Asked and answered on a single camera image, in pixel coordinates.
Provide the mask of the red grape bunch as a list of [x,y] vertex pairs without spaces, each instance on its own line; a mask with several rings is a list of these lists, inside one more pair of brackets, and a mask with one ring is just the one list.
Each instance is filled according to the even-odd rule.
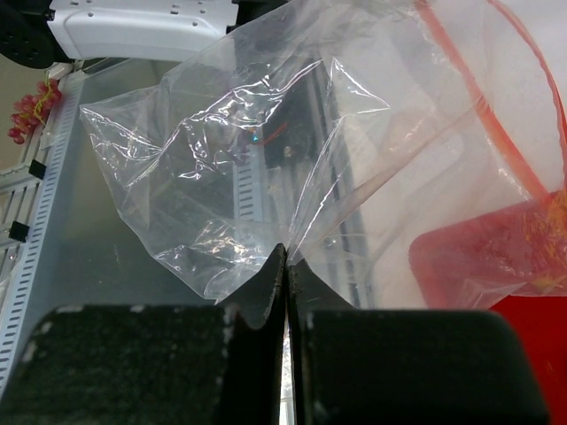
[[58,80],[39,81],[36,88],[35,95],[25,95],[13,105],[15,113],[10,117],[12,127],[7,135],[18,145],[22,145],[36,128],[47,122],[52,109],[62,100]]

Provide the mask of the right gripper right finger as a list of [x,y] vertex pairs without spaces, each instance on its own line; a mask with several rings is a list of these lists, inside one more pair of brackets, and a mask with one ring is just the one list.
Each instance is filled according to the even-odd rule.
[[514,329],[497,313],[363,310],[306,262],[287,269],[298,424],[546,424]]

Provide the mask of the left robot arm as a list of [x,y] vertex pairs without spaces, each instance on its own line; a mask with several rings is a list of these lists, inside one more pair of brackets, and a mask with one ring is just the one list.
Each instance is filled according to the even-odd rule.
[[3,1],[1,53],[34,69],[94,58],[183,62],[237,14],[232,1]]

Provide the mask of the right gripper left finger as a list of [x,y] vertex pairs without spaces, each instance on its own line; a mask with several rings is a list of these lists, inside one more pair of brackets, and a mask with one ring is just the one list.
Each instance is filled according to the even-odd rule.
[[286,250],[217,305],[66,305],[35,327],[4,424],[275,424]]

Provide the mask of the red plastic tray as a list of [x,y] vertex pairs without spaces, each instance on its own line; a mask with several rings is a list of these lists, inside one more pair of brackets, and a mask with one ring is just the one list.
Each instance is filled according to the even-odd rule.
[[490,308],[518,333],[554,424],[566,422],[566,192],[438,228],[408,250],[430,308]]

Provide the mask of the clear zip top bag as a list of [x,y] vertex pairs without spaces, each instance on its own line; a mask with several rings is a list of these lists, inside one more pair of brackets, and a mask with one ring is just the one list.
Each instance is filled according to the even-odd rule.
[[[268,170],[308,81],[318,158]],[[81,117],[120,218],[202,298],[281,244],[352,305],[430,308],[417,237],[566,192],[566,4],[293,1]]]

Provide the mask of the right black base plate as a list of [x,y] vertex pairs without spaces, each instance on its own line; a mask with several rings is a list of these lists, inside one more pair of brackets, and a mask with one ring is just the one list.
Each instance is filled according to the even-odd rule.
[[260,137],[268,170],[314,163],[325,130],[325,109],[312,81],[289,91],[264,125]]

